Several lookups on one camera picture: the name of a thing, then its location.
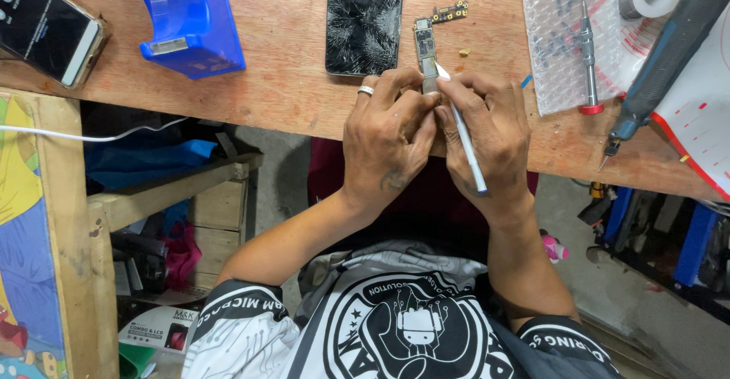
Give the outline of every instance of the cracked phone screen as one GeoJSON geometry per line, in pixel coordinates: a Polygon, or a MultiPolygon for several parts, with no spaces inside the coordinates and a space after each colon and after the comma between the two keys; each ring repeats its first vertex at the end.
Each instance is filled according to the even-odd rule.
{"type": "Polygon", "coordinates": [[[402,0],[327,0],[325,68],[381,75],[398,64],[402,0]]]}

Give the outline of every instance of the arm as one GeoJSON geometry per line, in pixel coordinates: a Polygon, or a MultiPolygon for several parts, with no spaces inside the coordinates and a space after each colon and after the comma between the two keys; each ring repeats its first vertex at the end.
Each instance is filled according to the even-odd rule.
{"type": "Polygon", "coordinates": [[[437,95],[413,68],[367,76],[343,135],[344,185],[336,193],[240,247],[217,284],[229,279],[281,285],[316,254],[372,223],[424,168],[433,145],[437,95]]]}
{"type": "Polygon", "coordinates": [[[522,90],[506,79],[475,73],[460,76],[459,81],[439,78],[436,83],[470,127],[489,188],[485,193],[476,192],[451,108],[438,106],[451,177],[489,223],[489,281],[503,299],[512,330],[516,332],[540,315],[579,321],[570,292],[545,254],[534,197],[527,189],[530,132],[522,90]]]}

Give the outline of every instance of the bubble wrap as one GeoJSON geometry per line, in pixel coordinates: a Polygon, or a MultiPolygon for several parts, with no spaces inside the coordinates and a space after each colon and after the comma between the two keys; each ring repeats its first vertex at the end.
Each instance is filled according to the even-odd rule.
{"type": "MultiPolygon", "coordinates": [[[[522,0],[540,115],[586,103],[586,67],[579,48],[580,0],[522,0]]],[[[617,0],[586,0],[596,47],[596,84],[603,100],[621,93],[617,0]]]]}

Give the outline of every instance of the pink toy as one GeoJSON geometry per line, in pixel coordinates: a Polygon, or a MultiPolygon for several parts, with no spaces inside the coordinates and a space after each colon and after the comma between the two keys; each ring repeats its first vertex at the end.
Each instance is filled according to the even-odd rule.
{"type": "Polygon", "coordinates": [[[558,263],[560,259],[568,259],[570,252],[568,248],[561,245],[557,239],[550,235],[543,235],[543,245],[545,246],[545,252],[550,257],[552,263],[558,263]]]}

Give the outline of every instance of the white cable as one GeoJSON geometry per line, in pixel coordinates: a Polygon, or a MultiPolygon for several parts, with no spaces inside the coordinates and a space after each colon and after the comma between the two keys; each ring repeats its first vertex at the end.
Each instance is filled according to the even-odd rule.
{"type": "Polygon", "coordinates": [[[60,133],[60,132],[52,132],[52,131],[46,131],[41,130],[38,128],[26,128],[26,127],[15,127],[12,125],[0,125],[0,131],[15,131],[15,132],[27,132],[27,133],[38,133],[41,135],[48,135],[48,136],[59,136],[61,138],[68,138],[70,140],[79,140],[79,141],[88,141],[88,142],[109,142],[109,141],[116,141],[124,138],[125,136],[128,136],[132,132],[138,132],[141,129],[148,129],[151,131],[162,131],[165,128],[169,127],[170,125],[177,124],[180,121],[185,121],[189,117],[180,118],[178,120],[168,122],[165,125],[162,125],[159,128],[152,128],[147,125],[143,125],[141,127],[133,128],[125,133],[119,134],[117,136],[106,136],[102,138],[98,138],[95,136],[78,136],[78,135],[71,135],[69,133],[60,133]]]}

